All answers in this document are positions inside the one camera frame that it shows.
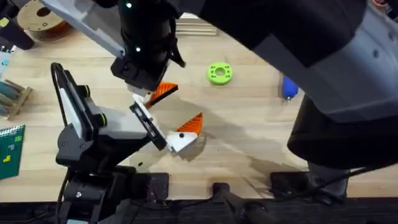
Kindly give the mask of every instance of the wire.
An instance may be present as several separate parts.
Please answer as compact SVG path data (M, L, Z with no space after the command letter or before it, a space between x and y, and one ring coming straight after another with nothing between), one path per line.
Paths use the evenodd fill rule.
M370 167L364 167L362 169L354 170L354 171L352 171L350 173L342 174L342 175L339 175L338 177L330 179L330 180L326 181L325 183L323 183L323 184L321 184L321 185L319 185L317 187L313 187L311 189L308 189L307 191L305 191L303 193L294 194L294 195L291 195L291 196L288 196L288 197L275 199L274 201L275 202L287 202L287 201L290 201L290 200L293 200L293 199L296 199L296 198L300 198L300 197L309 197L309 196L317 193L322 188L327 187L327 186L329 186L331 184L334 184L336 182L348 179L350 177L354 177L356 175L360 175L360 174L364 174L364 173L371 172L371 171L374 171L374 170L386 168L386 167L392 166L394 164L396 164L396 162L393 163L393 164L387 164L387 165L383 165L383 166L370 166Z
M57 205L55 206L55 224L59 223L59 213L60 213L60 208L61 208L61 201L62 201L62 196L63 196L63 192L65 191L65 187L67 185L67 182L70 178L70 171L69 169L67 169L67 172L65 174L65 177L63 178L63 182L60 188L60 192L58 194L58 199L57 199Z
M46 217L49 217L49 216L52 216L53 215L53 212L51 212L51 211L46 211L46 212L43 212L42 214L40 214L40 215L38 215L38 216L36 216L36 217L33 217L33 218L30 218L30 219L28 219L28 220L16 220L16 221L0 221L0 223L4 223L4 224L12 224L12 223L32 223L32 222L36 222L36 221L39 221L39 220L41 220L41 219L43 219L43 218L46 218Z
M131 221L130 221L130 224L132 224L133 221L137 218L137 216L138 216L138 214L139 214L139 211L140 211L141 208L144 206L144 204L145 204L145 202L143 202L141 205L136 205L136 206L138 206L138 209L137 209L136 213L134 214L134 216L132 217L132 219L131 219Z
M323 184L321 184L321 185L319 185L317 187L313 187L311 189L308 189L307 191L305 191L303 193L290 195L290 196L287 196L287 197L284 197L284 198L277 198L277 199L274 200L274 202L287 202L287 201L290 201L290 200L293 200L293 199L296 199L296 198L300 198L300 197L309 197L309 196L317 193L322 188L325 188L325 187L327 187L327 186L329 186L331 184L334 184L336 182L339 182L341 180L345 180L345 179L348 179L350 177L354 177L354 176L361 175L361 174L364 174L364 173L367 173L367 172L371 172L371 171L375 171L375 170L378 170L378 169L383 169L383 168L386 168L386 167L390 167L390 166L393 166L395 164L396 164L396 162L394 162L392 164L386 164L386 165L383 165L383 166L371 166L371 167L364 167L362 169L354 170L354 171L352 171L350 173L339 175L338 177L330 179L330 180L324 182ZM172 208L173 209L177 209L177 210L181 210L181 209L184 209L184 208L188 208L188 207L197 206L197 205L200 205L200 204L203 204L203 203L207 203L207 202L209 202L212 199L213 199L213 197L211 197L209 199L201 200L201 201L198 201L198 202L193 202L193 203L190 203L188 205L181 206L181 207L169 206L167 208L152 208L152 207L145 207L143 205L142 205L142 207L144 209L153 210L153 211L171 210Z
M52 83L53 83L54 88L55 88L55 92L57 94L58 103L60 105L63 125L66 127L66 126L68 126L67 117L65 116L65 110L63 109L63 104L62 104L62 98L61 98L61 95L60 95L60 90L58 89L57 78L55 77L55 70L57 68L62 68L62 66L60 64L58 64L58 63L52 63L51 64L51 77L52 77Z
M50 68L51 69L51 77L52 77L52 83L53 83L54 88L55 88L55 93L57 94L58 104L60 105L63 125L66 127L66 126L68 126L68 121L67 121L67 117L65 115L65 110L63 109L62 98L61 98L61 95L60 95L60 90L58 89L57 78L56 78L56 74L55 74L55 71L58 68L63 69L62 66L59 63L52 63L51 64L51 68ZM63 196L63 192L65 190L65 187L67 185L69 177L70 177L70 171L68 169L66 174L65 174L65 177L63 178L61 189L60 189L60 192L58 194L57 205L55 207L55 224L59 223L58 216L59 216L59 211L60 211L60 207L61 207L62 196Z
M171 210L171 209L173 209L173 210L181 210L181 209L184 209L184 208L188 208L188 207L192 207L192 206L197 206L197 205L201 205L201 204L203 204L203 203L207 203L207 202L209 202L209 201L211 201L213 199L213 197L210 197L210 198L208 198L208 199L204 199L204 200L199 200L199 201L197 201L197 202L192 202L192 203L189 203L188 205L183 205L183 206L173 206L173 205L171 205L171 206L168 206L168 207L165 207L165 208L153 208L153 207L145 207L145 206L142 206L144 209L148 209L148 210L152 210L152 211L166 211L166 210Z

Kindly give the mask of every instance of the green toy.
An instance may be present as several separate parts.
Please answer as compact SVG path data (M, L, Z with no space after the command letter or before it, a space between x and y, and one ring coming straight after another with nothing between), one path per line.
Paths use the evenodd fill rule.
M225 62L216 62L207 69L207 79L214 85L225 85L232 80L232 68Z
M25 126L0 130L0 179L19 173Z

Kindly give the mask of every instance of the wooden table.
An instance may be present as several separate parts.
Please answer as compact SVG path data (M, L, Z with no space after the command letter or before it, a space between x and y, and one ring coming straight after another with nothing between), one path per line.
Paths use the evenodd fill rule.
M280 75L227 35L181 37L179 46L188 62L185 69L172 63L165 81L179 91L151 111L163 130L179 127L199 112L204 125L200 143L181 155L159 152L152 143L126 159L141 172L168 172L170 198L207 198L213 182L228 182L242 197L270 197L270 172L305 170L306 163L286 148L302 93L286 104L278 97ZM37 43L18 50L3 78L34 91L14 121L0 128L25 124L21 171L0 180L0 202L55 201L65 168L55 163L57 138L63 128L50 64L59 62L76 82L87 84L96 104L128 110L131 94L112 76L114 57L79 32L55 42ZM206 68L217 61L229 63L234 79L213 86ZM397 167L350 179L349 196L398 196Z

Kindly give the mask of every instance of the orange wedge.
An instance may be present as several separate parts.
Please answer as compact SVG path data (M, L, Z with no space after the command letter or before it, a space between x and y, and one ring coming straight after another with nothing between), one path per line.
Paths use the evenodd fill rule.
M183 126L179 127L176 132L191 132L196 133L197 135L201 132L201 126L203 124L203 114L200 113L196 115L194 118L186 122Z
M162 82L159 84L157 87L156 91L152 96L150 97L150 100L145 104L146 108L151 108L154 106L156 103L158 103L160 100L163 100L173 92L178 90L178 85L174 83L167 83L167 82Z

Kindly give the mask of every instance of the green gear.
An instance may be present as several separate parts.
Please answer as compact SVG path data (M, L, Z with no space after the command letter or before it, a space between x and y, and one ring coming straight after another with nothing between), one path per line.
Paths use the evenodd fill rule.
M214 85L225 85L232 79L232 68L225 62L216 62L207 68L207 79Z

